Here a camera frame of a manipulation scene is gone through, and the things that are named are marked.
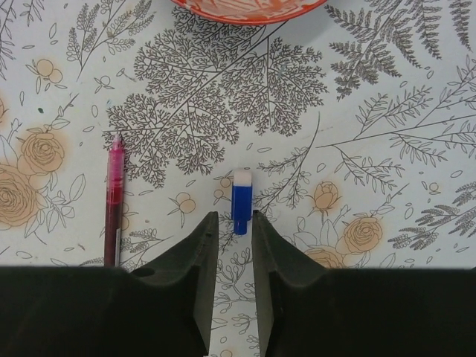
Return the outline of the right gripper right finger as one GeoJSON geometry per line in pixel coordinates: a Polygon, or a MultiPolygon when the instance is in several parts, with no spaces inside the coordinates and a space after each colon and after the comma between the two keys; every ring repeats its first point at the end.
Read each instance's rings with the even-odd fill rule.
{"type": "Polygon", "coordinates": [[[473,356],[475,271],[325,268],[252,218],[263,356],[473,356]]]}

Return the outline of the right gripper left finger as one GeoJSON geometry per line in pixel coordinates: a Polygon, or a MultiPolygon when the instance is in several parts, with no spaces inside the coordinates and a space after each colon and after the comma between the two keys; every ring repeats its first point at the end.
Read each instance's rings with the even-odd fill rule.
{"type": "Polygon", "coordinates": [[[206,356],[219,219],[134,271],[1,269],[3,356],[206,356]]]}

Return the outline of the blue pen cap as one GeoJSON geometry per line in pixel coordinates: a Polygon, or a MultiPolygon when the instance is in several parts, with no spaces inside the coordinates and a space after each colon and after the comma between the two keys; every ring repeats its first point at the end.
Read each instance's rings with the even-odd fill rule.
{"type": "Polygon", "coordinates": [[[247,234],[248,222],[252,215],[252,197],[251,171],[235,170],[231,190],[231,219],[234,223],[234,234],[236,235],[247,234]]]}

